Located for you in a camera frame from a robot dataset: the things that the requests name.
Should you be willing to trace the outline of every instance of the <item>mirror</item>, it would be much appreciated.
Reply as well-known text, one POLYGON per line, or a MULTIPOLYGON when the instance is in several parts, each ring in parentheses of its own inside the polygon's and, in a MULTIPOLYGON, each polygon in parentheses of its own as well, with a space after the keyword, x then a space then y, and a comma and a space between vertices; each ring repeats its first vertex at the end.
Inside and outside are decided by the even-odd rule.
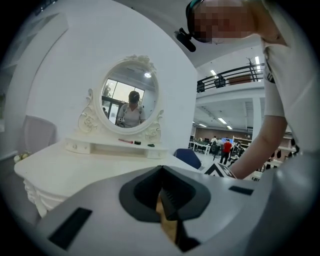
POLYGON ((121 128, 133 128, 145 122, 158 98, 153 76, 140 62, 116 65, 102 86, 101 107, 105 117, 121 128))

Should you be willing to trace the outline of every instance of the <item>brown wall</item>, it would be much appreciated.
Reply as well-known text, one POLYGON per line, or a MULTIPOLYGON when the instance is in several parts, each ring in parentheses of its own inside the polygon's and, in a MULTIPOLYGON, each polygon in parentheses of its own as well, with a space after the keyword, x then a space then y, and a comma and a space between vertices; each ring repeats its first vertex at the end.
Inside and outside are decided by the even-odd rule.
POLYGON ((237 138, 247 139, 247 136, 250 135, 250 140, 252 138, 252 134, 245 133, 245 132, 238 132, 238 131, 232 131, 232 130, 214 130, 214 129, 204 129, 204 128, 197 128, 195 131, 195 138, 202 138, 205 140, 205 138, 208 138, 210 141, 211 139, 216 136, 217 138, 225 138, 228 137, 230 139, 233 138, 233 136, 237 138))

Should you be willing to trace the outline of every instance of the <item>black metal railing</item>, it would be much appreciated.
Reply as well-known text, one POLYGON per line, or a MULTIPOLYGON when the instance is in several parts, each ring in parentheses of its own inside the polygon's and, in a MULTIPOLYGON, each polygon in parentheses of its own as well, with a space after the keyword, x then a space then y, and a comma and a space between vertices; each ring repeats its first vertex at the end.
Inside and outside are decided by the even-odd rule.
POLYGON ((252 64, 206 77, 197 82, 196 92, 202 93, 211 88, 258 82, 264 77, 264 66, 264 63, 252 64))

